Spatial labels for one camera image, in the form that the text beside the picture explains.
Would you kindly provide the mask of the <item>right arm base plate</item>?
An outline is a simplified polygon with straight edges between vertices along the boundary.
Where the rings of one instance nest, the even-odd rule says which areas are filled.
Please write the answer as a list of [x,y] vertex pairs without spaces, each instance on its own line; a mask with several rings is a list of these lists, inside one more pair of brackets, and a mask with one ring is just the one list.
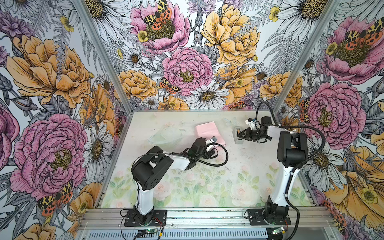
[[244,217],[249,220],[251,226],[261,225],[291,225],[291,219],[288,215],[281,216],[276,213],[265,214],[265,210],[261,208],[248,209]]

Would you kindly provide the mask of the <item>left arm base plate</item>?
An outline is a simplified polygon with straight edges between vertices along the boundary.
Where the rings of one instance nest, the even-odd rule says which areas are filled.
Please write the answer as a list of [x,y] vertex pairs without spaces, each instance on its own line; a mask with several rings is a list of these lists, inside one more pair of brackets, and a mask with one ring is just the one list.
[[128,209],[124,216],[125,227],[164,227],[167,221],[167,210],[151,210],[142,215],[134,208]]

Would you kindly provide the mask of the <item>purple wrapping paper sheet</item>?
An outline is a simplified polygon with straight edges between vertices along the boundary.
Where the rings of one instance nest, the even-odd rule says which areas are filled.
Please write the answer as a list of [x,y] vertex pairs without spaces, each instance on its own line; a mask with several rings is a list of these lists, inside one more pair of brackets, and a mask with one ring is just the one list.
[[217,139],[216,143],[221,144],[223,146],[226,145],[226,142],[220,134],[214,121],[197,125],[195,127],[195,134],[197,138],[205,138],[207,140],[211,139],[212,137],[215,137]]

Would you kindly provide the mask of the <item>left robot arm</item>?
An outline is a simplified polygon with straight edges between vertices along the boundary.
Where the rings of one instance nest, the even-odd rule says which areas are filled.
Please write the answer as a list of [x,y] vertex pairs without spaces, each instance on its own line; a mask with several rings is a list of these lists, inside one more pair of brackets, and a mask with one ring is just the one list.
[[152,147],[147,153],[134,161],[131,168],[133,179],[138,186],[138,200],[133,208],[133,222],[147,226],[155,219],[153,202],[154,188],[161,182],[168,170],[188,171],[197,163],[215,167],[205,160],[216,158],[217,138],[198,138],[190,148],[182,153],[167,153],[159,146]]

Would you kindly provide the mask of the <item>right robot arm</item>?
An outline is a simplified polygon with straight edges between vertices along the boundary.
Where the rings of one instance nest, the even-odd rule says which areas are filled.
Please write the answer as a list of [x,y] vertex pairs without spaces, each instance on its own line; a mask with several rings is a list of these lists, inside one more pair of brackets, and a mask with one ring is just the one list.
[[307,136],[290,132],[282,127],[247,128],[236,134],[238,139],[249,142],[275,142],[272,153],[281,164],[274,191],[262,209],[248,209],[245,218],[250,225],[290,225],[289,210],[294,206],[289,200],[292,183],[300,171],[299,164],[308,157]]

